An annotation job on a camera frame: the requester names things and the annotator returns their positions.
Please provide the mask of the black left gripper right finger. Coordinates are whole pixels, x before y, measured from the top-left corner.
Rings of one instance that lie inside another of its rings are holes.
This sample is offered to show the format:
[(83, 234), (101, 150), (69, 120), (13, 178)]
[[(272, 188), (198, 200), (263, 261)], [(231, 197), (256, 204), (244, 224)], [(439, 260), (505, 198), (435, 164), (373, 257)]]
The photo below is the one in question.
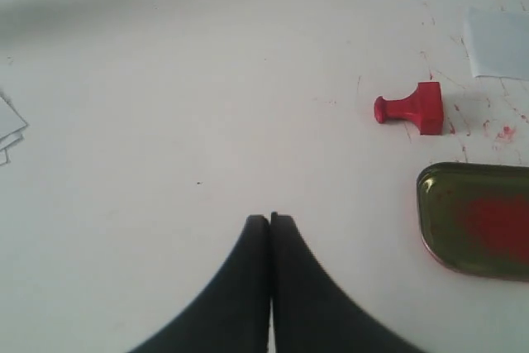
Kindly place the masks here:
[(277, 352), (419, 352), (358, 306), (320, 265), (288, 215), (271, 214)]

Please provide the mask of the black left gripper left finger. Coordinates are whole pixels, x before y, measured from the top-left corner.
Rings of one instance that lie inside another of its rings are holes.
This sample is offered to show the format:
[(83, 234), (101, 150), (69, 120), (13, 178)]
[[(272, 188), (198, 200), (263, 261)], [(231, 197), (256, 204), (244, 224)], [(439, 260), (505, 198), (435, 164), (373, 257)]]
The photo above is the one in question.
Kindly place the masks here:
[(266, 352), (271, 306), (269, 221), (252, 215), (204, 290), (134, 352)]

